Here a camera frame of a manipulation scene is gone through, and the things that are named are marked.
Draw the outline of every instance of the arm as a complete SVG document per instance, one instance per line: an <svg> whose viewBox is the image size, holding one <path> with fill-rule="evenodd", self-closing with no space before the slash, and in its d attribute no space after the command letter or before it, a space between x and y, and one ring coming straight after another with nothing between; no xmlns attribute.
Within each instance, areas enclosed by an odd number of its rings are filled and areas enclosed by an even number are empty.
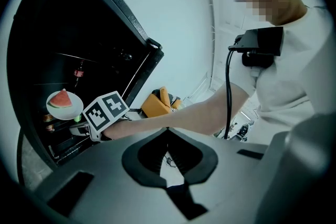
<svg viewBox="0 0 336 224"><path fill-rule="evenodd" d="M232 117L234 117L246 102L248 94L234 84L231 84L231 91ZM118 139L157 128L179 127L211 135L226 125L226 115L226 87L222 86L204 102L163 116L138 121L121 121L108 127L103 134L109 138Z"/></svg>

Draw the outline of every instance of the watermelon slice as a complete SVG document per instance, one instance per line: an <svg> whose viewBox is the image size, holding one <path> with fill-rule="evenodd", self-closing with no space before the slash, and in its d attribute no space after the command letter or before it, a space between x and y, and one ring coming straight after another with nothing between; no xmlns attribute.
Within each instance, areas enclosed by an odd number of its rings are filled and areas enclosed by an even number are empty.
<svg viewBox="0 0 336 224"><path fill-rule="evenodd" d="M54 108L68 108L72 106L69 95L65 89L57 93L53 98L49 100L49 104Z"/></svg>

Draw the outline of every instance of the black rectangular slot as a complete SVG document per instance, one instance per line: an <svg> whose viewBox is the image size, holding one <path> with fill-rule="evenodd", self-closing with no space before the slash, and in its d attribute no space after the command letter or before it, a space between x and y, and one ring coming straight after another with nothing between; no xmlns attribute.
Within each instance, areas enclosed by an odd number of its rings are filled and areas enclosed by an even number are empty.
<svg viewBox="0 0 336 224"><path fill-rule="evenodd" d="M264 156L263 153L248 150L239 150L237 153L253 159L262 159Z"/></svg>
<svg viewBox="0 0 336 224"><path fill-rule="evenodd" d="M84 193L90 182L93 180L93 175L84 172L78 172L53 198L48 202L53 210L59 212L65 217L68 217L71 210Z"/></svg>

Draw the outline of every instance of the white plate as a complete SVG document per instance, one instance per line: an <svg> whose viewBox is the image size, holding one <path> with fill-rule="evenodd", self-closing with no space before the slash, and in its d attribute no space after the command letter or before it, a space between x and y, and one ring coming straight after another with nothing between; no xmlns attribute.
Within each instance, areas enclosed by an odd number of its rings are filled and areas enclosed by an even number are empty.
<svg viewBox="0 0 336 224"><path fill-rule="evenodd" d="M83 112L84 105L83 105L82 100L74 93L68 92L68 91L67 93L71 100L72 106L70 106L69 108L58 109L58 108L54 108L53 106L49 105L48 104L49 100L53 98L59 92L60 91L53 92L51 95L49 95L49 97L47 98L47 102L46 102L47 110L53 117L59 120L72 120L75 117L77 117L80 113Z"/></svg>

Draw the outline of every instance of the man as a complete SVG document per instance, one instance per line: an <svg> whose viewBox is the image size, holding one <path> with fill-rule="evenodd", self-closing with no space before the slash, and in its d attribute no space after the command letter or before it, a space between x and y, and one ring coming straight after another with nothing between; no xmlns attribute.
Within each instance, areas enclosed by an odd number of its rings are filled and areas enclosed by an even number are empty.
<svg viewBox="0 0 336 224"><path fill-rule="evenodd" d="M238 1L250 4L265 20L284 28L281 56L275 57L269 68L245 67L241 55L235 52L230 71L232 117L256 91L260 101L259 120L252 128L248 142L269 144L276 133L288 131L314 114L298 77L323 46L325 36L332 31L332 19L325 9L309 8L302 0ZM226 126L226 114L226 87L222 86L204 102L155 118L122 121L107 128L103 134L118 139L169 126L211 135Z"/></svg>

